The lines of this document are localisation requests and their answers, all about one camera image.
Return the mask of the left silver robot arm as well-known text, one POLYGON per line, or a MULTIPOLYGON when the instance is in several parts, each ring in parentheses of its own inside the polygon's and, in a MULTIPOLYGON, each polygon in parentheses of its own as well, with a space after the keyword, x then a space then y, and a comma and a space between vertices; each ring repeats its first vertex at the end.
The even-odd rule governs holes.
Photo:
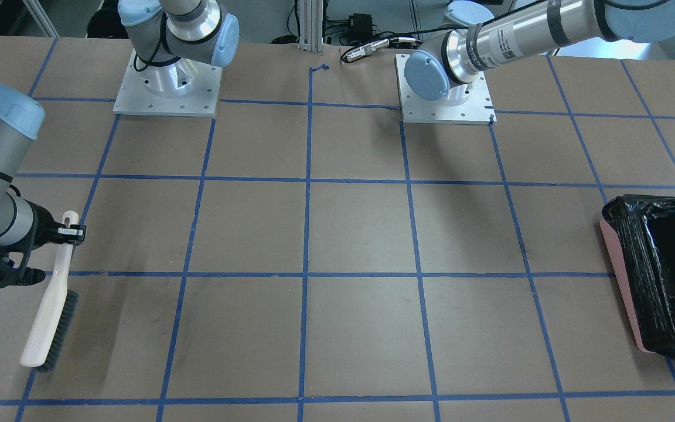
POLYGON ((451 2, 439 35, 410 54, 403 79, 439 101, 487 70, 584 40, 653 43, 675 35, 675 1, 537 1, 482 21, 471 1, 451 2))

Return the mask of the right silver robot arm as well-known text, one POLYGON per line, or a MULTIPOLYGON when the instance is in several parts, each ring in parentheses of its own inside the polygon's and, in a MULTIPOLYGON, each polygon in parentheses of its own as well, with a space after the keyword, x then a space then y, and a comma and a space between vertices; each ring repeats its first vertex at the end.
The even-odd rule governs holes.
MULTIPOLYGON (((211 117, 220 72, 236 55, 240 22, 220 1, 120 1, 118 16, 133 43, 114 110, 123 115, 211 117)), ((0 253, 29 254, 43 244, 80 244, 85 228, 54 220, 10 193, 45 110, 0 83, 0 253)))

